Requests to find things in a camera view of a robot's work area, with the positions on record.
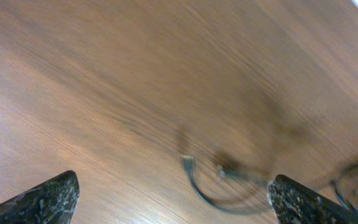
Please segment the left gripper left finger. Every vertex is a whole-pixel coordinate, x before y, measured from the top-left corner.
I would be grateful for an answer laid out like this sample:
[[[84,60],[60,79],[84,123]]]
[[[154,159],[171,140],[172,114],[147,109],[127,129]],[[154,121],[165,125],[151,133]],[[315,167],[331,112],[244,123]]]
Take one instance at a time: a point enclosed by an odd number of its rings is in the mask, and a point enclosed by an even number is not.
[[[67,170],[0,203],[0,223],[70,223],[79,199],[77,175]]]

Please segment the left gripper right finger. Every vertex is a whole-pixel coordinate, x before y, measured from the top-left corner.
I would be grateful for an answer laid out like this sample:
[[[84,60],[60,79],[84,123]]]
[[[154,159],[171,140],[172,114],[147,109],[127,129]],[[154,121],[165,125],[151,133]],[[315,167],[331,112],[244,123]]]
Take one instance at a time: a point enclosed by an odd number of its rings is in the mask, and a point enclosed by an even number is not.
[[[267,189],[279,224],[358,224],[358,212],[336,204],[285,175],[277,175]]]

